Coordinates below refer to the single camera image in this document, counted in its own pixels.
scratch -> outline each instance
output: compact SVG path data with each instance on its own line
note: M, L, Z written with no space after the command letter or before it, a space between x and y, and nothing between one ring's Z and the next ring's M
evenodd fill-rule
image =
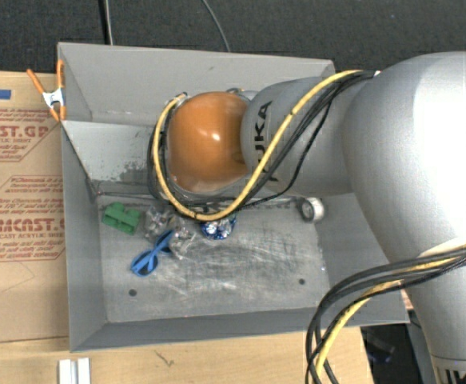
M26 267L26 265L24 263L21 263L21 262L17 262L17 263L22 265L28 271L28 273L30 273L30 278L28 278L27 280L23 280L23 281L21 281L19 283L16 283L15 285L12 285L11 287L7 287L5 290L2 290L2 292L6 292L8 290L11 290L11 289L13 289L15 287L18 287L19 285L22 285L23 283L27 283L30 280L32 280L33 278L35 278L34 272L32 272L32 270L30 270L28 267Z
M156 350L154 351L154 353L163 360L163 362L168 366L168 367L171 367L173 364L174 364L174 360L170 360L168 361L165 357L163 357L160 353L158 353Z

green connector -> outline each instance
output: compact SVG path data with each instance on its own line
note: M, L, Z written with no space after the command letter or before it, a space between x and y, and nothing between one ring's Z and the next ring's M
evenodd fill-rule
M103 214L102 222L126 234L135 234L140 222L141 211L136 209L125 210L120 202L108 205Z

black cable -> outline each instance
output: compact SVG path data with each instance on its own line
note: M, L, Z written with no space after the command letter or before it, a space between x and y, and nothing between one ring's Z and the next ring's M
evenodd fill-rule
M215 15L215 13L213 12L211 6L208 4L208 2L206 0L201 0L202 4L204 4L204 6L206 7L206 9L208 10L208 13L209 15L211 15L211 18L213 19L213 22L215 23L215 26L217 27L218 29L218 32L220 33L220 36L222 38L222 41L224 43L224 46L225 46L225 49L228 51L228 52L231 52L231 46L229 45L229 42L227 41L227 38L225 37L225 33L220 25L220 22L218 21L218 18L217 16Z
M109 0L98 0L99 18L102 24L103 40L106 45L113 45L112 29L110 25Z
M357 283L360 280L369 278L371 276L378 276L379 277L378 280L373 279L373 278L369 279L369 281L372 282L372 285L367 285L367 286L360 287L360 288L362 289L362 288L373 287L373 286L379 284L380 282L387 282L388 281L388 280L385 280L385 279L382 280L382 278L384 276L380 276L380 275L382 275L384 273L396 272L397 270L404 270L404 269L408 269L409 267L424 265L424 264L430 263L430 262L436 262L436 261L439 261L439 260L446 260L446 259L450 259L450 258L455 258L455 257L461 256L463 254L466 254L466 248L458 249L458 250L452 250L452 251L449 251L449 252L434 254L434 255L430 255L430 256L425 256L425 257L422 257L422 258L414 258L414 259L403 260L403 261L399 261L399 262L395 262L395 263L389 263L387 265L381 265L381 266L373 267L371 269L363 270L363 271L361 271L359 273L355 273L355 274L341 280L340 282L338 282L336 285L334 285L334 287L332 289L330 289L327 292L327 294L321 299L320 304L317 307L317 310L316 310L313 318L311 319L311 322L309 323L309 325L311 326L313 323L316 322L316 319L320 317L320 312L323 314L334 302L336 302L337 300L340 300L341 298L343 298L344 296L341 295L341 292L345 292L346 289L349 288L349 286L353 285L353 283ZM305 347L306 347L306 349L308 349L310 346L311 346L310 339L308 339L306 341Z
M405 289L405 288L408 288L408 287L411 287L411 286L419 285L421 283L427 282L427 281L432 280L434 278L438 278L439 276L441 276L441 275L443 275L443 274L445 274L445 273L447 273L449 271L452 271L454 269L460 268L462 266L466 266L466 256L462 256L460 259L454 261L453 263L444 265L441 268L439 268L438 270L435 270L430 274L427 274L425 276L418 277L418 278L412 278L411 280L405 280L402 283L400 283L398 286L391 286L391 287L388 287L386 289L379 290L377 292L372 292L370 294L362 295L359 298L357 298L356 300L354 300L353 302L351 302L348 306L346 306L334 318L333 322L329 325L328 329L325 331L324 336L323 337L320 337L320 336L317 337L317 340L319 340L319 342L317 344L317 348L312 352L312 354L308 358L308 366L307 366L307 370L306 370L306 374L305 374L305 382L306 383L309 382L309 373L311 373L311 375L313 376L313 381L315 383L318 383L318 384L321 383L321 380L317 377L316 368L314 366L314 359L320 353L320 351L321 351L321 349L323 347L323 343L326 342L326 340L329 338L334 326L339 322L339 320L341 320L341 318L345 315L345 313L349 310L349 308L351 306L354 306L358 302L361 302L361 301L363 301L363 300L365 300L367 298L372 298L372 297L375 297L375 296L378 296L378 295L381 295L381 294L386 294L386 293L389 293L389 292L392 292L392 291L398 291L398 290L402 290L402 289Z
M317 338L321 336L321 327L320 327L320 319L325 313L325 311L334 303L342 298L348 296L349 294L355 293L359 290L365 290L370 287L379 285L380 283L384 282L391 282L393 280L399 280L402 278L407 278L409 275L412 276L417 276L417 275L425 275L432 273L434 268L426 269L426 270L419 270L419 271L413 271L412 273L409 273L408 271L405 271L404 269L410 267L410 266L416 266L417 264L423 264L427 262L434 262L436 260L440 259L445 259L445 258L454 258L458 256L459 254L462 254L465 252L466 249L464 250L458 250L456 252L446 252L444 254L437 254L434 256L426 257L426 258L418 258L418 259L413 259L413 260L408 260L404 262L398 262L394 263L392 265L384 265L384 266L378 266L377 268L369 269L366 270L365 272L360 272L359 274L354 274L350 278L346 278L344 281L336 284L322 299L320 302L320 305L317 308L316 313L313 316L313 319L309 323L309 328L305 337L305 354L306 358L309 359L310 354L313 350L313 337L316 335ZM392 273L388 274L385 276L380 276L378 278L371 278L369 280L366 280L364 282L360 282L351 286L346 287L347 285L351 284L355 280L361 280L362 278L365 278L367 274L372 274L373 271L376 271L378 274L380 273L386 273L389 270L394 270L395 268L401 268L403 269L399 273ZM329 376L331 382L334 382L334 376L332 372L332 368L329 365L328 361L325 361L324 364L325 371L327 372L327 375Z

yellow cable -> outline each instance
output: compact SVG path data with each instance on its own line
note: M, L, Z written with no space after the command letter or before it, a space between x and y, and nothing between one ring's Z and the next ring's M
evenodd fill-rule
M160 186L166 195L166 197L170 200L170 202L176 207L176 209L181 212L182 214L185 214L187 216L190 216L191 218L195 218L200 221L215 221L218 219L225 218L227 215L231 214L246 198L247 194L251 191L253 188L254 184L258 180L258 178L261 176L261 173L263 169L265 168L266 164L268 163L270 157L272 156L273 151L275 150L275 147L279 143L279 141L282 138L282 134L286 131L286 129L289 126L289 123L293 119L293 117L304 107L304 105L309 101L314 95L316 95L319 91L323 90L326 86L332 84L336 80L343 78L346 75L356 73L358 70L349 70L349 71L343 71L341 73L334 74L325 80L321 81L319 84L314 86L304 97L301 98L301 100L291 109L291 112L286 116L285 120L281 123L279 126L279 129L273 135L273 139L270 142L268 148L265 151L265 154L263 155L263 158L259 161L259 164L257 165L256 169L254 170L250 180L247 182L243 190L240 192L240 194L237 196L237 198L231 202L229 206L227 206L225 209L221 210L220 212L216 212L215 214L199 214L198 212L195 212L193 210L188 209L186 206L183 206L170 192L169 187L167 186L167 182L165 181L165 178L163 177L163 173L161 172L161 166L160 166L160 159L158 156L158 150L159 150L159 142L160 142L160 131L161 127L163 125L163 122L165 121L165 118L167 114L172 110L174 106L182 99L182 96L178 96L174 98L172 101L170 101L165 109L161 112L160 118L157 121L157 125L154 129L154 136L153 136L153 163L154 163L154 169L156 171L156 175L158 178L158 181L160 182Z
M463 245L461 247L459 247L458 249L462 249L466 247L466 245ZM442 260L437 260L437 261L434 261L434 262L430 262L430 263L424 263L422 265L417 265L417 266L412 266L412 267L409 267L408 269L405 269L404 271L405 272L411 272L411 271L414 271L414 270L425 270L425 269L430 269L430 268L433 268L433 267L438 267L438 266L442 266L443 264L445 263L448 263L448 262L452 262L456 260L456 258L448 258L448 259L442 259ZM369 290L366 290L361 297L363 296L367 296L371 293L376 293L376 292L379 292L381 290L384 290L384 289L387 289L389 287L392 287L392 286L395 286L397 284L399 284L403 279L400 279L400 280L396 280L396 281L393 281L393 282L386 282L386 283L381 283L379 285L376 285L374 287L372 287L371 289ZM333 327L333 329L331 330L330 332L330 335L329 337L327 338L327 340L323 343L323 346L321 347L321 351L320 353L318 354L318 357L317 357L317 361L316 361L316 371L317 371L317 376L320 377L321 375L321 372L323 370L323 366L325 364L325 360L327 359L327 356L329 355L329 351L332 347L332 344L334 343L334 341L336 340L337 338L337 335L339 334L339 332L341 331L341 329L345 326L345 324L348 322L348 320L366 303L369 301L370 298L366 298L364 300L361 300L351 306L349 306L347 308L347 310L345 311L345 313L343 314L343 316L337 321L336 325Z

orange clamp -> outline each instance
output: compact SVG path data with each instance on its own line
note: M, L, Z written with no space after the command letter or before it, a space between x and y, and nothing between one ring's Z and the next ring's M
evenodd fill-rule
M26 73L34 83L35 88L42 95L44 98L46 105L50 108L50 114L55 119L55 121L60 122L61 120L64 121L66 119L66 104L64 102L64 93L63 90L65 89L65 79L64 79L64 62L59 59L57 61L57 89L52 92L48 93L45 91L44 87L42 86L39 78L35 73L29 68ZM57 111L54 109L54 104L59 103L58 114Z

